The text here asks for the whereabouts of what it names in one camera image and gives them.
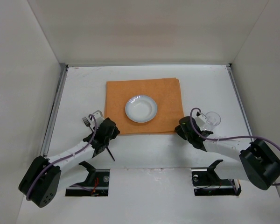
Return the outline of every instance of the white table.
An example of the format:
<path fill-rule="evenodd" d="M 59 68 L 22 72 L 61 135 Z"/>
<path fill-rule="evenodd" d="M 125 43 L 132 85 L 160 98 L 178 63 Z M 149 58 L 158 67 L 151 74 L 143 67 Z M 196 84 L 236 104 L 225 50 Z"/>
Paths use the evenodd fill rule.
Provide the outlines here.
<path fill-rule="evenodd" d="M 106 81 L 165 77 L 180 80 L 185 114 L 193 107 L 216 111 L 222 118 L 216 134 L 248 134 L 226 66 L 69 68 L 49 156 L 75 146 L 89 134 L 81 118 L 104 110 Z M 110 149 L 115 162 L 107 152 L 89 161 L 95 168 L 111 168 L 108 197 L 71 198 L 59 192 L 43 209 L 24 199 L 18 223 L 280 224 L 275 187 L 262 191 L 242 181 L 240 197 L 194 196 L 189 168 L 230 160 L 227 157 L 194 149 L 177 135 L 119 136 Z"/>
<path fill-rule="evenodd" d="M 185 114 L 193 107 L 215 111 L 221 124 L 219 135 L 247 135 L 245 122 L 226 66 L 156 65 L 69 68 L 49 156 L 75 146 L 89 135 L 82 117 L 104 111 L 106 81 L 176 77 L 180 81 Z M 119 136 L 110 143 L 115 162 L 107 152 L 91 160 L 96 168 L 177 168 L 209 166 L 217 154 L 194 149 L 177 135 Z"/>

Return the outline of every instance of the white wall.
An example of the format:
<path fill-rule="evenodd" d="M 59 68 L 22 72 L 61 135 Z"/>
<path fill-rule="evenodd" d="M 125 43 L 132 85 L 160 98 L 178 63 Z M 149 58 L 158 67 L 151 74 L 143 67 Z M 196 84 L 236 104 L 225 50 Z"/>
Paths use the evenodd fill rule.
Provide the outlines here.
<path fill-rule="evenodd" d="M 0 0 L 0 224 L 16 222 L 18 185 L 44 137 L 60 67 L 26 0 Z"/>
<path fill-rule="evenodd" d="M 269 1 L 232 70 L 253 134 L 280 145 L 280 0 Z"/>
<path fill-rule="evenodd" d="M 234 60 L 268 0 L 28 0 L 64 63 Z"/>

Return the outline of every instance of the clear plastic cup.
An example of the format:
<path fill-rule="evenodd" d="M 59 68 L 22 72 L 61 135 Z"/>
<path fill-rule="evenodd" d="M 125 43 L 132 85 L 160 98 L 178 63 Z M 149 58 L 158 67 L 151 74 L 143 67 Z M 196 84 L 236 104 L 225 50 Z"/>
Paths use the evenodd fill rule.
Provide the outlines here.
<path fill-rule="evenodd" d="M 201 127 L 202 130 L 212 131 L 221 123 L 221 117 L 216 112 L 208 112 L 206 115 L 206 123 Z"/>

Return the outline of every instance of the silver fork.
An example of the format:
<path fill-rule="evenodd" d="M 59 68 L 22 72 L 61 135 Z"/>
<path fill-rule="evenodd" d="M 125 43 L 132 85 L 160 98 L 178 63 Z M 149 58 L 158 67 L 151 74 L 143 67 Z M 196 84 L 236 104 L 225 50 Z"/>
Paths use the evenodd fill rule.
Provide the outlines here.
<path fill-rule="evenodd" d="M 84 122 L 84 124 L 86 125 L 86 127 L 89 127 L 89 128 L 93 131 L 93 129 L 90 127 L 90 122 L 89 122 L 89 120 L 88 120 L 86 117 L 83 117 L 83 118 L 82 118 L 82 121 Z M 115 159 L 114 159 L 114 157 L 113 157 L 113 155 L 112 155 L 110 149 L 109 149 L 108 147 L 106 147 L 106 149 L 107 149 L 108 153 L 110 154 L 110 156 L 112 157 L 112 159 L 115 161 Z"/>

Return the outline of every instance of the red wire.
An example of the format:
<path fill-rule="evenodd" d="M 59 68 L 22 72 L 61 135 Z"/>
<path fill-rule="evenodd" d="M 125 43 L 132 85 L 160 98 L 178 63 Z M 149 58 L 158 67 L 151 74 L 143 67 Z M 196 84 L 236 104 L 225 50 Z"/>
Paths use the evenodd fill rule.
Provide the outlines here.
<path fill-rule="evenodd" d="M 90 195 L 93 195 L 93 193 L 95 192 L 95 188 L 98 186 L 98 178 L 96 178 L 96 180 L 94 182 L 95 182 L 94 187 L 93 187 L 93 190 Z"/>

